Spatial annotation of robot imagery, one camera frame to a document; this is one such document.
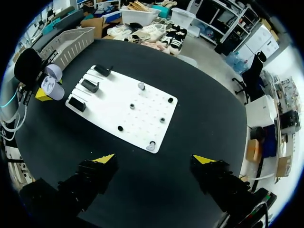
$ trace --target black chair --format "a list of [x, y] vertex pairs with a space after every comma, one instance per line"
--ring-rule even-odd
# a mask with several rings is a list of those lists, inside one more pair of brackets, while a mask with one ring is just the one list
[[260, 51], [257, 54], [255, 54], [255, 57], [253, 59], [251, 68], [245, 71], [242, 74], [243, 82], [240, 82], [235, 77], [232, 79], [232, 81], [237, 81], [237, 83], [242, 87], [240, 91], [235, 91], [236, 95], [245, 92], [246, 95], [246, 103], [248, 104], [249, 98], [251, 98], [251, 101], [254, 101], [258, 99], [261, 96], [261, 90], [259, 89], [259, 77], [263, 69], [263, 62], [267, 60], [265, 54]]

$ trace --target white sneaker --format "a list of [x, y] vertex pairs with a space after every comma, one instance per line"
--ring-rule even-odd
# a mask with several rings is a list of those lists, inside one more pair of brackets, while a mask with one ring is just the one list
[[163, 24], [149, 25], [143, 27], [142, 31], [150, 34], [151, 38], [148, 41], [154, 43], [166, 33], [166, 25]]
[[120, 35], [114, 37], [113, 39], [115, 40], [124, 40], [125, 38], [127, 38], [130, 34], [132, 33], [131, 30], [126, 30], [124, 32], [121, 32]]
[[166, 8], [171, 8], [172, 6], [176, 6], [177, 5], [177, 2], [169, 2], [165, 7]]
[[164, 0], [162, 2], [157, 2], [156, 5], [166, 6], [168, 3], [171, 3], [171, 2], [173, 2], [173, 0]]
[[113, 28], [109, 28], [107, 30], [107, 34], [112, 37], [117, 37], [117, 36], [123, 34], [123, 32], [125, 32], [128, 29], [129, 28], [126, 25], [115, 26]]
[[151, 33], [151, 32], [155, 32], [156, 30], [161, 30], [161, 29], [165, 29], [166, 25], [164, 24], [153, 24], [153, 25], [148, 25], [142, 28], [142, 31], [145, 33]]

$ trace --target white storage bin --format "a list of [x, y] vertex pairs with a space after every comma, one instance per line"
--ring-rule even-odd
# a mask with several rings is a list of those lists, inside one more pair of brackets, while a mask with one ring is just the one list
[[195, 18], [196, 18], [196, 16], [193, 13], [190, 13], [183, 9], [179, 9], [179, 8], [172, 9], [171, 20], [173, 20], [173, 22], [175, 24], [178, 24], [179, 26], [183, 27], [184, 29], [188, 29], [191, 22]]
[[48, 58], [54, 50], [57, 55], [53, 64], [64, 70], [72, 60], [94, 41], [95, 27], [67, 30], [55, 37], [40, 52], [43, 58]]
[[150, 25], [161, 11], [159, 9], [152, 8], [149, 8], [149, 10], [151, 12], [135, 11], [128, 9], [128, 7], [126, 6], [123, 6], [120, 9], [123, 18], [123, 24], [130, 24], [136, 22], [141, 24], [142, 26]]

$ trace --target black table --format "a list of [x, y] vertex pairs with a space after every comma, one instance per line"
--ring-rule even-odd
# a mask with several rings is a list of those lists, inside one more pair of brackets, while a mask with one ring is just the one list
[[[94, 64], [144, 81], [177, 97], [157, 154], [143, 151], [65, 106]], [[30, 100], [17, 144], [30, 172], [56, 187], [84, 159], [116, 153], [119, 171], [105, 195], [79, 216], [103, 228], [210, 228], [221, 210], [190, 172], [190, 156], [223, 159], [239, 175], [246, 140], [245, 107], [225, 87], [193, 66], [150, 47], [95, 40], [67, 66], [61, 101]]]

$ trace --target white cabinet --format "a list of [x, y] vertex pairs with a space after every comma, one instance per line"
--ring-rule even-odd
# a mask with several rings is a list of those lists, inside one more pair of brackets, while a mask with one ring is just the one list
[[250, 68], [256, 53], [262, 51], [266, 58], [269, 58], [278, 49], [279, 45], [275, 38], [266, 26], [261, 24], [252, 37], [238, 50], [238, 56], [244, 61], [247, 60], [247, 67]]
[[258, 51], [262, 51], [265, 54], [266, 58], [269, 58], [278, 49], [279, 45], [277, 44], [275, 38], [272, 36]]
[[260, 28], [246, 42], [246, 45], [253, 53], [256, 53], [271, 37], [272, 35], [270, 31], [266, 28], [265, 25], [262, 24]]

